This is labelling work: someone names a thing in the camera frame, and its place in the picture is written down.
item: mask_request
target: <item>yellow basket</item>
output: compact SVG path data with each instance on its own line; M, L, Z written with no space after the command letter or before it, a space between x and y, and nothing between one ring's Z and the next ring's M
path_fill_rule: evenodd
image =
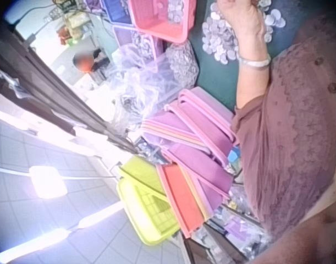
M140 189L168 202L157 169L139 156L133 156L122 165L119 173Z
M117 189L125 211L144 244L157 245L179 230L175 215L166 201L127 179L121 179Z

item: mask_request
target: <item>person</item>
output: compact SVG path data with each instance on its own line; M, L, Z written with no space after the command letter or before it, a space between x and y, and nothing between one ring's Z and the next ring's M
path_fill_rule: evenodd
M317 217L336 202L336 23L334 14L309 20L269 67L266 26L256 4L218 0L239 43L232 129L244 187L254 215L276 241L313 219L316 227L328 224ZM255 263L273 263L263 260Z
M109 66L110 60L108 57L99 58L101 49L97 48L93 52L79 52L73 58L75 67L84 73L94 73L99 70L105 71Z

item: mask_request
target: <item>bracelet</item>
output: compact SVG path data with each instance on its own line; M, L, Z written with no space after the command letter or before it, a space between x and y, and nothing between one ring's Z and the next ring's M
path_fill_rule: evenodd
M241 58L240 55L238 55L238 60L239 60L239 62L244 63L244 64L246 64L248 66L251 66L251 67L254 67L254 68L263 68L263 67L266 67L272 61L271 56L269 54L267 56L267 59L266 60L262 60L262 61L247 60L247 59Z

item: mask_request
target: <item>green table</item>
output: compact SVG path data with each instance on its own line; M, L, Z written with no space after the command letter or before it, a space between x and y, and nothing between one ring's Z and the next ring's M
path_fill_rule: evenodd
M189 33L189 40L194 48L200 74L197 85L204 88L230 110L235 107L236 83L238 78L237 61L222 65L202 49L202 23L210 14L210 5L214 0L197 0L195 26ZM273 41L268 45L269 54L275 57L288 48L300 25L325 6L321 0L273 0L271 9L282 12L287 25L282 29L274 29Z

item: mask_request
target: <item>stack of baskets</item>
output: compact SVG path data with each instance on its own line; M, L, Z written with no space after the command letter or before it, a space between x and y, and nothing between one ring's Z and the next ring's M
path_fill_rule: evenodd
M163 53L164 40L172 43L187 40L194 25L196 0L182 1L184 12L179 24L169 22L169 0L102 0L102 5L119 47L133 42L132 31L149 35L153 56L146 63L150 63Z

